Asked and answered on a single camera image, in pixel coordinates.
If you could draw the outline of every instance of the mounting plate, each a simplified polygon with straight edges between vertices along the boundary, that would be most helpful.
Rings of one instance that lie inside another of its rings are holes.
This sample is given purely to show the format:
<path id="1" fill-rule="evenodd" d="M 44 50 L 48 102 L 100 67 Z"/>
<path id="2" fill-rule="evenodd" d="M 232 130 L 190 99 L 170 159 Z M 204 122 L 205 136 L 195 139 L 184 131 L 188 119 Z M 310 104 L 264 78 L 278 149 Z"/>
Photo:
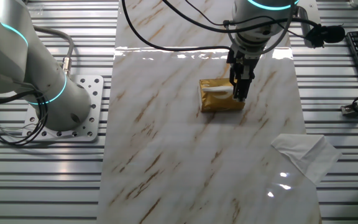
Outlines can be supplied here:
<path id="1" fill-rule="evenodd" d="M 91 111 L 85 121 L 76 129 L 71 131 L 52 131 L 43 128 L 41 133 L 34 139 L 34 142 L 93 142 L 98 137 L 99 119 L 103 93 L 103 77 L 100 75 L 71 75 L 73 82 L 80 84 L 89 93 L 91 98 Z M 35 109 L 29 105 L 24 125 L 37 123 L 38 117 Z M 23 129 L 23 136 L 34 130 L 34 126 Z"/>

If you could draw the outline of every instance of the white marble sheet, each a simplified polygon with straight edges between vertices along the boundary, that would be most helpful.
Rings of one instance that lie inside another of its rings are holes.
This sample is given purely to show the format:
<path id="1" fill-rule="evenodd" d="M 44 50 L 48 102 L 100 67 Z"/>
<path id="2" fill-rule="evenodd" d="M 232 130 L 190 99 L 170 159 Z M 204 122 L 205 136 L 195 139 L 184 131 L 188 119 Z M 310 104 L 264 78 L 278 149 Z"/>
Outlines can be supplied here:
<path id="1" fill-rule="evenodd" d="M 232 0 L 193 2 L 216 22 L 231 17 Z M 159 0 L 127 4 L 153 43 L 230 45 Z M 314 184 L 270 145 L 306 133 L 289 46 L 260 59 L 243 111 L 203 114 L 198 81 L 228 77 L 227 50 L 151 49 L 120 10 L 98 224 L 321 223 Z"/>

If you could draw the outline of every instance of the metal slat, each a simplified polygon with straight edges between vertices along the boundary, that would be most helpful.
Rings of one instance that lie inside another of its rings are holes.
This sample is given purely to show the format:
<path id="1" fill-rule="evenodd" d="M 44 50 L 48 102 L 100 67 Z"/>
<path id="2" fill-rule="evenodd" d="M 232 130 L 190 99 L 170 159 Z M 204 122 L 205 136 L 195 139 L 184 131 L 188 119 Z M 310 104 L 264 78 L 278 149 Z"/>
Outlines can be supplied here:
<path id="1" fill-rule="evenodd" d="M 99 190 L 0 189 L 0 202 L 97 203 Z"/>
<path id="2" fill-rule="evenodd" d="M 96 224 L 96 220 L 66 220 L 66 219 L 0 219 L 0 224 Z"/>
<path id="3" fill-rule="evenodd" d="M 96 204 L 41 204 L 0 203 L 0 217 L 51 217 L 92 218 L 96 217 Z"/>

